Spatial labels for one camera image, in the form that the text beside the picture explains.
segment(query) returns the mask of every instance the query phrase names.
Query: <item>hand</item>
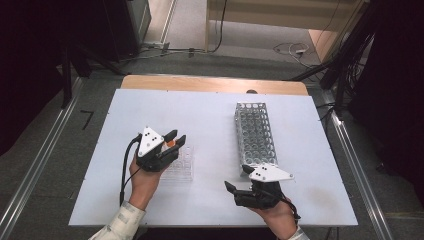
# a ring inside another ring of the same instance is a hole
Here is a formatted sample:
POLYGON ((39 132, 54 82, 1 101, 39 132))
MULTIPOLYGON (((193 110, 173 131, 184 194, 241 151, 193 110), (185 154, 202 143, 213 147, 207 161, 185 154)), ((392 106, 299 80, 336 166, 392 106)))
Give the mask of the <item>hand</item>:
POLYGON ((134 155, 133 161, 129 167, 130 174, 134 174, 131 178, 132 192, 130 200, 128 201, 134 207, 140 210, 146 210, 147 204, 152 199, 153 194, 159 185, 160 176, 166 170, 162 169, 160 172, 146 172, 143 169, 139 170, 136 163, 136 156, 134 155))
POLYGON ((287 203, 279 202, 271 209, 249 208, 261 216, 271 231, 281 240, 289 239, 297 231, 294 216, 287 203))

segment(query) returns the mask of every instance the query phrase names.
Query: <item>cable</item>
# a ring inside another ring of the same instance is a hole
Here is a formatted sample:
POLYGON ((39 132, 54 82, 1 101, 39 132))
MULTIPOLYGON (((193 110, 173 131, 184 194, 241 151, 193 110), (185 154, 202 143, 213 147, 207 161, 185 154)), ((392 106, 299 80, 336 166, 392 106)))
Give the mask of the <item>cable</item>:
POLYGON ((140 169, 141 169, 141 167, 139 167, 138 169, 137 169, 137 171, 135 171, 133 174, 131 174, 131 176, 129 177, 129 178, 127 178, 127 181, 125 182, 125 184, 124 184, 124 188, 125 188, 125 186, 127 186, 127 183, 131 180, 131 178, 136 174, 136 173, 138 173, 139 171, 140 171, 140 169))
MULTIPOLYGON (((218 0, 215 0, 215 7, 218 6, 218 0)), ((214 29, 215 29, 215 47, 216 47, 216 43, 218 42, 217 37, 218 37, 218 11, 215 11, 215 24, 214 24, 214 29)))
POLYGON ((125 186, 127 185, 128 180, 131 179, 131 177, 135 174, 135 173, 132 174, 131 177, 125 182, 125 173, 127 171, 128 155, 129 155, 129 152, 131 150, 131 147, 132 147, 132 145, 134 143, 139 143, 140 144, 141 137, 142 137, 142 135, 141 134, 138 134, 137 137, 135 137, 133 140, 131 140, 130 144, 127 147, 127 150, 125 151, 124 164, 123 164, 123 169, 122 169, 121 192, 119 193, 119 206, 121 206, 122 205, 122 202, 124 201, 124 196, 125 196, 124 189, 125 189, 125 186))
POLYGON ((317 72, 317 73, 315 73, 315 74, 314 74, 314 76, 317 78, 317 80, 318 80, 318 81, 321 81, 321 79, 324 77, 324 75, 325 75, 325 72, 324 72, 324 71, 317 72), (322 75, 321 77, 319 77, 319 76, 317 76, 317 74, 318 74, 318 73, 322 73, 323 75, 322 75))
POLYGON ((256 188, 255 189, 256 191, 259 191, 259 192, 261 192, 261 193, 263 193, 263 194, 265 194, 265 195, 268 195, 268 196, 270 196, 270 197, 273 197, 273 198, 275 198, 275 199, 278 199, 278 200, 280 200, 281 202, 283 202, 283 203, 286 203, 287 205, 289 205, 289 207, 290 207, 290 209, 292 210, 292 212, 293 212, 293 216, 294 216, 294 222, 295 222, 295 224, 296 224, 296 226, 297 226, 297 223, 298 223, 298 221, 299 221, 299 219, 301 218, 300 216, 299 216, 299 214, 297 214, 297 208, 296 208, 296 206, 293 204, 293 203, 291 203, 289 200, 287 200, 287 198, 286 198, 286 196, 284 195, 284 193, 282 193, 281 192, 281 197, 279 197, 279 196, 275 196, 274 194, 272 194, 272 193, 269 193, 269 192, 267 192, 267 191, 265 191, 265 190, 263 190, 263 189, 258 189, 258 188, 256 188))
MULTIPOLYGON (((143 52, 149 52, 149 51, 153 51, 153 50, 160 50, 160 51, 162 51, 162 49, 160 49, 160 48, 151 48, 151 49, 145 50, 143 52)), ((196 52, 196 51, 189 51, 188 49, 187 50, 184 50, 184 51, 182 51, 182 50, 176 50, 176 51, 172 50, 172 51, 168 51, 168 52, 161 53, 161 54, 158 54, 158 55, 153 55, 153 56, 135 57, 135 58, 124 59, 124 60, 121 60, 121 62, 128 62, 128 61, 132 61, 132 60, 136 60, 136 59, 150 59, 150 58, 156 58, 156 57, 163 57, 163 56, 167 56, 167 55, 171 55, 171 54, 176 54, 176 53, 209 54, 209 53, 207 53, 205 51, 203 51, 203 52, 196 52)))
POLYGON ((365 41, 359 46, 358 50, 354 53, 350 64, 348 65, 348 70, 346 74, 346 87, 345 92, 348 96, 353 97, 356 95, 355 85, 358 82, 358 76, 360 76, 362 69, 360 66, 364 66, 360 63, 360 60, 363 56, 365 49, 370 45, 374 39, 374 34, 369 34, 365 41))
POLYGON ((322 120, 325 120, 324 121, 324 133, 325 133, 326 136, 328 136, 328 125, 329 125, 330 120, 331 120, 331 114, 334 111, 346 110, 347 106, 337 106, 336 102, 331 102, 331 103, 326 103, 326 104, 316 106, 317 109, 323 108, 323 107, 329 107, 329 108, 328 108, 327 112, 319 119, 319 121, 322 122, 322 120))
POLYGON ((305 67, 307 67, 307 68, 312 68, 312 67, 313 67, 312 65, 307 65, 307 64, 303 63, 302 61, 300 61, 300 58, 303 56, 303 54, 305 54, 305 53, 306 53, 306 51, 308 51, 308 50, 309 50, 309 45, 308 45, 308 44, 306 44, 306 43, 280 43, 280 44, 278 44, 278 45, 274 46, 272 49, 274 50, 274 52, 276 52, 276 53, 278 53, 278 54, 281 54, 281 55, 290 55, 290 56, 291 56, 294 60, 296 60, 296 62, 300 63, 301 65, 303 65, 303 66, 305 66, 305 67), (288 53, 282 53, 282 52, 280 51, 280 49, 278 48, 279 46, 283 46, 283 45, 289 45, 288 53), (291 50, 291 48, 292 48, 293 46, 297 46, 297 45, 303 45, 303 46, 305 46, 305 48, 304 48, 304 49, 297 50, 297 51, 301 51, 300 53, 298 53, 298 54, 299 54, 299 57, 297 57, 297 56, 296 56, 296 55, 292 52, 292 50, 291 50))
POLYGON ((225 16, 225 10, 226 9, 227 9, 227 0, 225 0, 225 2, 224 2, 224 8, 222 10, 221 26, 220 26, 220 30, 219 30, 219 32, 220 32, 220 34, 219 34, 219 42, 218 42, 218 45, 215 47, 214 50, 208 51, 210 53, 216 52, 219 49, 219 47, 221 46, 221 43, 222 43, 222 27, 224 26, 224 16, 225 16))

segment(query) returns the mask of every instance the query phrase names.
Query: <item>white table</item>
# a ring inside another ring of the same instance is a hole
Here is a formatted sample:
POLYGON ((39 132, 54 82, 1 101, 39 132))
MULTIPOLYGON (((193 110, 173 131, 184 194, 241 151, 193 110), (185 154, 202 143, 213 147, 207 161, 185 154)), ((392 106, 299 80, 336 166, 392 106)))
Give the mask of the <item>white table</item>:
MULTIPOLYGON (((186 144, 195 148, 194 179, 161 182, 142 225, 264 226, 259 216, 236 206, 224 186, 224 180, 238 189, 250 186, 239 177, 233 118, 238 101, 267 104, 280 168, 295 176, 280 184, 298 208, 300 225, 357 225, 311 97, 128 89, 115 93, 69 225, 101 226, 113 217, 126 147, 148 125, 161 134, 178 129, 179 136, 187 135, 186 144)), ((126 199, 130 191, 127 186, 126 199)))

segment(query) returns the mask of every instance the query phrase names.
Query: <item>floor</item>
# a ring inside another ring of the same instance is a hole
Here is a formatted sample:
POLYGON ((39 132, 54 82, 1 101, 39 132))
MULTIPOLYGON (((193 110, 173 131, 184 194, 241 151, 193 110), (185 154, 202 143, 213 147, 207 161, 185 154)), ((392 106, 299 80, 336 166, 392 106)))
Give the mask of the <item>floor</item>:
MULTIPOLYGON (((163 31, 157 31, 160 34, 147 36, 151 37, 149 41, 170 42, 172 48, 202 47, 203 38, 200 36, 204 36, 204 32, 202 34, 200 28, 190 31, 193 34, 178 34, 178 32, 187 33, 187 29, 184 31, 177 29, 185 25, 182 22, 188 21, 187 19, 184 20, 185 18, 190 17, 184 14, 182 9, 202 4, 202 1, 196 1, 196 3, 188 4, 191 5, 188 6, 187 1, 179 0, 174 5, 172 1, 167 4, 165 4, 166 1, 160 1, 165 5, 165 9, 174 6, 175 11, 170 15, 171 20, 168 22, 167 33, 163 35, 163 31)), ((165 20, 162 18, 162 22, 166 25, 166 18, 165 20)), ((228 26, 229 28, 225 26, 228 25, 224 25, 224 36, 230 32, 226 29, 231 29, 231 26, 228 26)), ((246 27, 257 29, 257 26, 246 27)), ((241 29, 234 26, 231 33, 241 31, 241 29)), ((185 53, 171 54, 164 57, 124 61, 118 66, 126 71, 131 71, 133 74, 175 74, 268 80, 289 79, 302 73, 307 67, 297 62, 290 54, 276 53, 272 49, 273 44, 279 44, 277 43, 279 41, 281 43, 301 42, 309 44, 310 39, 299 29, 281 29, 281 31, 285 32, 284 37, 276 36, 275 42, 271 41, 272 44, 268 44, 266 50, 261 49, 264 46, 262 44, 264 41, 261 39, 250 39, 252 42, 249 40, 244 45, 246 47, 243 48, 234 47, 233 45, 237 45, 236 42, 230 44, 223 41, 222 49, 220 49, 222 52, 216 52, 214 55, 196 54, 194 57, 189 57, 185 53), (249 48, 252 48, 252 52, 260 51, 261 54, 247 53, 246 51, 249 48)), ((314 57, 312 48, 310 51, 311 58, 307 59, 302 56, 302 63, 319 64, 317 58, 314 57)), ((154 56, 155 54, 146 52, 141 54, 140 57, 154 56)), ((92 68, 94 71, 89 79, 84 78, 75 81, 74 91, 75 93, 78 92, 78 95, 75 95, 73 108, 69 109, 67 113, 69 114, 67 121, 60 129, 60 135, 54 139, 55 144, 44 156, 45 162, 41 166, 43 171, 39 176, 36 176, 37 181, 30 189, 31 194, 27 196, 27 199, 22 199, 22 202, 26 204, 20 209, 22 212, 19 212, 18 218, 15 219, 16 222, 11 222, 14 227, 9 229, 9 232, 4 231, 5 222, 2 219, 0 239, 87 239, 99 230, 99 227, 77 228, 68 226, 79 187, 84 179, 91 154, 101 132, 110 101, 115 89, 119 88, 122 82, 122 76, 116 76, 96 64, 93 64, 92 68), (94 112, 88 124, 87 112, 94 112)), ((324 94, 317 84, 320 76, 321 74, 317 74, 317 76, 303 81, 317 106, 328 101, 326 98, 328 93, 324 94)), ((22 181, 25 180, 24 176, 31 164, 40 158, 38 152, 41 148, 46 147, 43 145, 44 141, 49 138, 50 129, 55 126, 58 116, 66 114, 60 109, 61 99, 62 94, 59 93, 28 126, 15 146, 9 152, 0 156, 0 208, 2 211, 11 207, 11 202, 9 202, 11 197, 14 196, 22 181)), ((326 108, 317 109, 321 116, 324 116, 327 110, 326 108)), ((366 200, 360 187, 358 187, 358 180, 355 178, 346 156, 345 146, 340 141, 337 125, 334 125, 332 120, 329 119, 328 122, 323 121, 323 127, 327 129, 328 140, 346 190, 351 196, 352 207, 359 222, 359 225, 355 227, 340 228, 340 239, 421 239, 424 211, 411 185, 399 176, 376 171, 380 162, 375 155, 372 138, 360 124, 350 117, 348 112, 343 114, 345 116, 344 125, 349 133, 351 143, 372 187, 372 193, 377 199, 378 207, 380 207, 386 220, 390 234, 379 235, 378 227, 370 217, 371 212, 367 209, 366 200)), ((311 239, 324 238, 328 233, 327 228, 319 227, 305 228, 305 231, 311 239)), ((336 230, 333 229, 330 239, 335 238, 336 230)))

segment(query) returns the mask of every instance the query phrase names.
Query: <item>aluminum frame rail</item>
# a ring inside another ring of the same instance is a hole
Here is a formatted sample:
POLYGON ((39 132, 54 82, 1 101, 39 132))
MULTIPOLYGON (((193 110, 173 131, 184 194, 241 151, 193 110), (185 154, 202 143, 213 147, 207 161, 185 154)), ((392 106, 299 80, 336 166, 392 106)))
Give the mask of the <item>aluminum frame rail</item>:
POLYGON ((31 167, 28 169, 20 186, 9 201, 6 211, 0 221, 0 240, 7 240, 12 233, 22 210, 28 202, 31 193, 34 190, 47 161, 49 160, 50 154, 52 153, 56 142, 58 141, 62 130, 65 127, 76 102, 78 101, 82 86, 82 79, 78 77, 73 86, 74 98, 72 98, 65 109, 62 109, 59 112, 53 127, 40 148, 40 151, 35 157, 31 167))
MULTIPOLYGON (((323 91, 323 98, 326 103, 334 102, 331 90, 323 91)), ((362 195, 362 199, 367 208, 371 222, 374 225, 374 230, 378 236, 378 239, 392 240, 393 235, 391 230, 387 224, 384 213, 380 208, 380 204, 374 195, 371 184, 368 181, 368 178, 362 168, 361 162, 356 155, 355 148, 350 141, 349 134, 344 122, 339 121, 339 118, 334 111, 331 113, 331 119, 343 146, 343 150, 346 154, 353 176, 355 177, 356 184, 358 185, 359 191, 362 195)))

